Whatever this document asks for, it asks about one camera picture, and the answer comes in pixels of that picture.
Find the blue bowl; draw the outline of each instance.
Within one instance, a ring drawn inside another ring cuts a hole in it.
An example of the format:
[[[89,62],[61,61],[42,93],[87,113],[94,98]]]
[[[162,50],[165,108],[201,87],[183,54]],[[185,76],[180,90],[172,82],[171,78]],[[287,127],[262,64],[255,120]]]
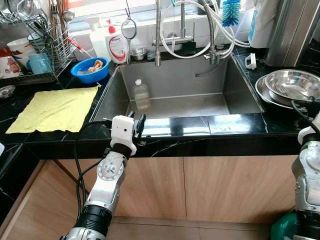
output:
[[[86,72],[90,67],[95,65],[96,60],[100,60],[103,62],[103,67],[98,71],[88,74],[78,74],[78,71]],[[101,79],[104,79],[108,75],[108,66],[109,61],[104,57],[93,57],[86,60],[83,60],[71,69],[71,74],[80,79],[84,84],[92,84],[99,82]]]

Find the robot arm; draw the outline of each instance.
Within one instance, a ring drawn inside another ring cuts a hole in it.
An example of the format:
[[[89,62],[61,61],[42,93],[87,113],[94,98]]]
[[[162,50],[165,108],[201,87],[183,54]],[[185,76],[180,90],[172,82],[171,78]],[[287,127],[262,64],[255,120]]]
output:
[[[137,147],[144,129],[143,114],[134,130],[134,119],[115,116],[111,127],[111,150],[97,166],[96,182],[84,203],[79,220],[60,240],[105,240],[120,195],[120,186],[125,178],[125,169],[130,156]]]
[[[320,114],[313,121],[320,128]],[[298,135],[302,144],[299,157],[292,165],[296,179],[295,201],[297,235],[294,240],[320,239],[320,136],[311,127]]]

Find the kitchen sink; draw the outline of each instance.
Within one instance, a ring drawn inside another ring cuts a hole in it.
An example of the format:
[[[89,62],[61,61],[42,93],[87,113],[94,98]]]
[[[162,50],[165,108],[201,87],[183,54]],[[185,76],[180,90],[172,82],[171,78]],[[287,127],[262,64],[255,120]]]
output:
[[[151,106],[137,109],[133,86],[142,79]],[[261,113],[263,108],[235,59],[210,65],[203,56],[118,66],[109,80],[94,120],[112,119],[135,111],[148,119]]]

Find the faucet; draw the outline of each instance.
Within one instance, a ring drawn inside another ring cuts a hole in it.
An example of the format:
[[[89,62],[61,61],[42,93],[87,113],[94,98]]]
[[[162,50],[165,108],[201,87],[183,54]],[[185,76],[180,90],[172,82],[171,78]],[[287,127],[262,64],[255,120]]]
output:
[[[160,22],[161,22],[161,0],[155,0],[156,4],[156,28],[155,28],[155,66],[159,67],[161,65],[161,56],[159,51],[160,46]],[[205,9],[205,13],[208,18],[209,22],[209,29],[210,29],[210,49],[209,53],[204,55],[206,60],[210,61],[210,64],[218,64],[219,63],[219,56],[216,54],[215,50],[215,29],[214,29],[214,22],[210,13],[210,7],[206,0],[201,0],[201,4]],[[195,39],[195,36],[186,36],[186,25],[185,25],[185,4],[181,3],[181,28],[180,28],[180,37],[168,37],[163,39],[164,41],[172,41],[174,40],[177,44],[189,42]]]

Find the blue brush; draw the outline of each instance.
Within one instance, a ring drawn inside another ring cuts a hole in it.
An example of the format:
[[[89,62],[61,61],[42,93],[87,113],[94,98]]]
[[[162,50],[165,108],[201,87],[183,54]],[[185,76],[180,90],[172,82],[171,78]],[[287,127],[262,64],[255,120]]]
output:
[[[222,4],[222,26],[230,27],[239,23],[240,0],[226,0]]]

